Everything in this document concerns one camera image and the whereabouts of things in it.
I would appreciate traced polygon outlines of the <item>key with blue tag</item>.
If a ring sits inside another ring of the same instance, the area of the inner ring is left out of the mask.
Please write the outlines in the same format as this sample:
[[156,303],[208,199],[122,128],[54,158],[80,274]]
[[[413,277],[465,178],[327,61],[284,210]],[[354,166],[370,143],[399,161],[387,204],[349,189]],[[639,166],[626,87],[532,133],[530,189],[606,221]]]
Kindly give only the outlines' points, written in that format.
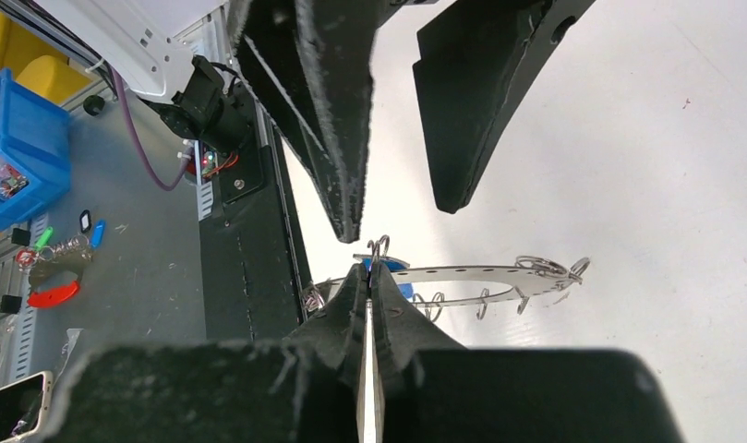
[[[368,269],[370,268],[371,262],[372,262],[372,256],[363,256],[359,257],[358,260],[363,263]],[[410,265],[400,260],[399,258],[381,258],[380,261],[386,266],[386,268],[391,272],[395,273],[396,271],[404,271],[408,270],[410,268]],[[399,284],[398,288],[402,294],[402,296],[409,301],[413,300],[414,297],[414,289],[413,285],[411,283],[403,283]]]

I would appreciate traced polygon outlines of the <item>blue storage bin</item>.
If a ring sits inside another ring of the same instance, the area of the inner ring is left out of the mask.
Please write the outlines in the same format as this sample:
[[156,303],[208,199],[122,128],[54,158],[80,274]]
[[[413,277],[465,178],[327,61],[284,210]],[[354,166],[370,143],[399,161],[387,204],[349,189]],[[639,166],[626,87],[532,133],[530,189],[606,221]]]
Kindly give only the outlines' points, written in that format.
[[0,231],[47,211],[71,187],[70,114],[0,70],[0,157],[28,180],[0,197]]

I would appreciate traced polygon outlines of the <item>bunch of coloured key tags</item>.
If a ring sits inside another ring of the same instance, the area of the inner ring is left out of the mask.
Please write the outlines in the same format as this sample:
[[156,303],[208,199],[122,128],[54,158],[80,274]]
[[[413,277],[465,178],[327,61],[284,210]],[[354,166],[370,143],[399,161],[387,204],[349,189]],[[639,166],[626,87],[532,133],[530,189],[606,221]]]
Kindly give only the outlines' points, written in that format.
[[37,217],[31,227],[36,239],[14,258],[28,280],[26,304],[35,309],[54,308],[79,293],[84,271],[102,245],[106,221],[95,221],[89,210],[83,210],[79,232],[56,243],[47,215]]

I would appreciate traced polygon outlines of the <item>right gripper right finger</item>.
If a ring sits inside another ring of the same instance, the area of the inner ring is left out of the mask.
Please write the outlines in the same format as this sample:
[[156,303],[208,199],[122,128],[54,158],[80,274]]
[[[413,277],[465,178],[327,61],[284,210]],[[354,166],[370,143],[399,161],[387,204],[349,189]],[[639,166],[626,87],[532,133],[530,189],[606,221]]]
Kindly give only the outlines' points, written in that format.
[[370,267],[368,285],[382,393],[386,398],[403,397],[424,382],[422,352],[463,351],[465,347],[403,298],[385,265]]

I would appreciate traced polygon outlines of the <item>round metal keyring disc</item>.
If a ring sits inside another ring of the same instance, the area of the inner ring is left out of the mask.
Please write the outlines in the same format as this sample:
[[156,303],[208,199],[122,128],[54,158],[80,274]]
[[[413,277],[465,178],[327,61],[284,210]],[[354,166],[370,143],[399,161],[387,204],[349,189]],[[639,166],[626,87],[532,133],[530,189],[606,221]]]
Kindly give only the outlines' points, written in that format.
[[[369,243],[373,264],[390,258],[390,239],[383,236]],[[412,301],[431,323],[443,310],[472,306],[484,319],[488,309],[502,302],[516,303],[523,313],[534,298],[567,291],[584,281],[590,259],[583,257],[571,266],[528,255],[511,265],[459,265],[409,268],[392,276],[397,283],[411,283]],[[305,290],[307,305],[315,315],[340,290],[341,279],[324,281]],[[490,352],[422,352],[424,382],[398,398],[383,396],[375,357],[372,307],[367,292],[364,369],[355,397],[330,369],[307,348],[311,358],[298,370],[295,407],[296,442],[357,442],[364,435],[365,365],[371,363],[377,437],[381,442],[492,442],[503,433],[491,410],[497,397],[484,385],[481,371],[493,365]]]

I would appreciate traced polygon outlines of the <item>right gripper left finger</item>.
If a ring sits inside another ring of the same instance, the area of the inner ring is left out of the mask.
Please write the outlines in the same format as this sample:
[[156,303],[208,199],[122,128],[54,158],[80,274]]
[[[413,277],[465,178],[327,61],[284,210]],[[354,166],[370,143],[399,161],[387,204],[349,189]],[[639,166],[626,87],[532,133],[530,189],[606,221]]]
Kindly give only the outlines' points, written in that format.
[[339,292],[285,338],[311,350],[336,379],[358,395],[364,369],[368,270],[353,265]]

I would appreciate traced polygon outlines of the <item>smartphone with light case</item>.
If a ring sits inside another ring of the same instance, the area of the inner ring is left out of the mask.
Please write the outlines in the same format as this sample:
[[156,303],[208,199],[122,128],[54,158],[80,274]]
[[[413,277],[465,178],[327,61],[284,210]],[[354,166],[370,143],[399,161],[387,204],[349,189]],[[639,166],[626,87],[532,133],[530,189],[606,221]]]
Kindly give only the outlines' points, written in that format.
[[46,423],[54,374],[42,371],[0,388],[0,442],[27,442]]

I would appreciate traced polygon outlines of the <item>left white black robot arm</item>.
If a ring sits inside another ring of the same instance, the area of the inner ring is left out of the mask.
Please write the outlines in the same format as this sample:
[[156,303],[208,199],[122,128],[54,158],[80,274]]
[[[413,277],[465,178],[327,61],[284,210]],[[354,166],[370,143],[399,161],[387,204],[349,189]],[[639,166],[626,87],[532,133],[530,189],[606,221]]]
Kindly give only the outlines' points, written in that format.
[[[241,147],[245,117],[216,69],[135,1],[45,1],[181,138]],[[243,85],[303,163],[337,239],[363,217],[379,28],[400,1],[233,1],[227,31]],[[587,1],[452,3],[417,32],[416,97],[437,208],[472,199],[501,135]]]

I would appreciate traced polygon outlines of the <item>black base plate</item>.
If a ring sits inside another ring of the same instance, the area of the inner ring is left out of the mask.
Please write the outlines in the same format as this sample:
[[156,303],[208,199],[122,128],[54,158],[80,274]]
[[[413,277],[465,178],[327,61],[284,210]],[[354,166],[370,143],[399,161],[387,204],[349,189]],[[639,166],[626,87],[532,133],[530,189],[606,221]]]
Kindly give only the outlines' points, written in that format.
[[281,339],[307,319],[312,277],[284,147],[259,104],[245,109],[251,143],[215,176],[211,216],[199,223],[211,341]]

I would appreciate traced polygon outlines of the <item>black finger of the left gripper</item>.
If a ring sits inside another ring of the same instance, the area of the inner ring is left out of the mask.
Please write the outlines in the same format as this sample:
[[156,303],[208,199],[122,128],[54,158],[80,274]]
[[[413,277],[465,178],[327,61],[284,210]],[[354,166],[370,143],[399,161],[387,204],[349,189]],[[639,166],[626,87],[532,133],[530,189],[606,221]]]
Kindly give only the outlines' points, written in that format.
[[437,208],[467,206],[516,109],[594,0],[463,0],[417,33],[413,65]]
[[405,1],[237,0],[227,25],[244,84],[319,195],[336,238],[358,240],[378,28]]

